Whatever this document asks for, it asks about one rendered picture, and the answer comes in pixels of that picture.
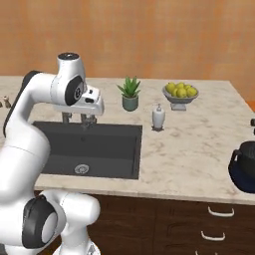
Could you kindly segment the green plant in grey pot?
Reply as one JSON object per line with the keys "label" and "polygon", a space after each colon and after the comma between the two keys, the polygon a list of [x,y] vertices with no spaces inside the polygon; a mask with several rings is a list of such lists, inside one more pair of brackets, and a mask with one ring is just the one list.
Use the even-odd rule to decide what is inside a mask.
{"label": "green plant in grey pot", "polygon": [[133,112],[138,107],[139,85],[140,81],[137,77],[132,79],[130,77],[126,77],[124,84],[122,86],[118,86],[123,96],[123,108],[128,112]]}

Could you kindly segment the dark wood drawer front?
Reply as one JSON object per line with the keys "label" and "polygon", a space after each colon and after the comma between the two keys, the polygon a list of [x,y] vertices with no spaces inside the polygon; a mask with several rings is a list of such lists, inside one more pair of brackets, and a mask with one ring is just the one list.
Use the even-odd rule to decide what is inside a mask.
{"label": "dark wood drawer front", "polygon": [[[221,236],[224,232],[226,238],[222,242],[204,240],[200,231],[209,236]],[[220,226],[201,224],[196,222],[159,222],[155,226],[154,237],[157,241],[166,244],[227,244],[231,246],[251,246],[255,243],[255,229],[241,226]]]}
{"label": "dark wood drawer front", "polygon": [[[230,212],[232,208],[235,215],[229,218],[212,216],[207,206],[213,211]],[[183,200],[159,200],[157,202],[155,222],[203,222],[204,224],[255,225],[255,205],[241,205],[215,202],[198,202]]]}

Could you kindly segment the grey fruit bowl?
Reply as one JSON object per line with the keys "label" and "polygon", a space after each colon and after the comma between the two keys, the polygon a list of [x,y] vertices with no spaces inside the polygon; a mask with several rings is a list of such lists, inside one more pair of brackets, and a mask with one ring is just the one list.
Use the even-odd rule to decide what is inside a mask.
{"label": "grey fruit bowl", "polygon": [[190,104],[197,96],[191,98],[177,98],[173,97],[165,88],[162,88],[162,93],[170,102],[170,107],[173,111],[185,111],[186,105]]}

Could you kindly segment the dark wood cupboard door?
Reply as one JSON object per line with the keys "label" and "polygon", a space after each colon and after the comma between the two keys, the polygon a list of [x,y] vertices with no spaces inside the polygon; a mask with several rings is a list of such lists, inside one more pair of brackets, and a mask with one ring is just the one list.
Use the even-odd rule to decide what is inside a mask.
{"label": "dark wood cupboard door", "polygon": [[96,195],[101,214],[89,227],[102,255],[152,255],[155,202],[152,199]]}

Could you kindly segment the dark blue kettle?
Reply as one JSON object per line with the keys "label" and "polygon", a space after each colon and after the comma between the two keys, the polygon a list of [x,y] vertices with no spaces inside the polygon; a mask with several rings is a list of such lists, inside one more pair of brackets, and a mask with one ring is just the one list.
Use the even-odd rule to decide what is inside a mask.
{"label": "dark blue kettle", "polygon": [[248,140],[234,149],[228,172],[235,186],[246,193],[255,194],[255,141]]}

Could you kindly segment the white soap dispenser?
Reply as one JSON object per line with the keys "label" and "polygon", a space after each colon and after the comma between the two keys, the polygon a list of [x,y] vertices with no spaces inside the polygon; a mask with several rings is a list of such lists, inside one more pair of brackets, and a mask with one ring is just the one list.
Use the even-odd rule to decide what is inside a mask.
{"label": "white soap dispenser", "polygon": [[158,104],[157,107],[152,111],[152,127],[154,129],[162,129],[165,120],[165,111]]}

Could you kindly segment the dark grey sink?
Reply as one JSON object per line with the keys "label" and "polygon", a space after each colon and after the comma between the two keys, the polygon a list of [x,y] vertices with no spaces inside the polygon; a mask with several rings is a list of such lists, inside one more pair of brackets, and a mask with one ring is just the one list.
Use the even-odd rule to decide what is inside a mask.
{"label": "dark grey sink", "polygon": [[33,122],[50,142],[45,174],[138,179],[142,126]]}

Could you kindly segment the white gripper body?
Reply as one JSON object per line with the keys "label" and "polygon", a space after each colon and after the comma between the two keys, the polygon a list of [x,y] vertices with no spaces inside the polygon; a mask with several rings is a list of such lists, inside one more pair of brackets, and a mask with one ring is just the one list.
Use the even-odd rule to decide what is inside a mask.
{"label": "white gripper body", "polygon": [[94,104],[78,101],[70,107],[54,105],[54,110],[62,113],[101,116],[105,111],[105,105],[104,100],[99,98]]}

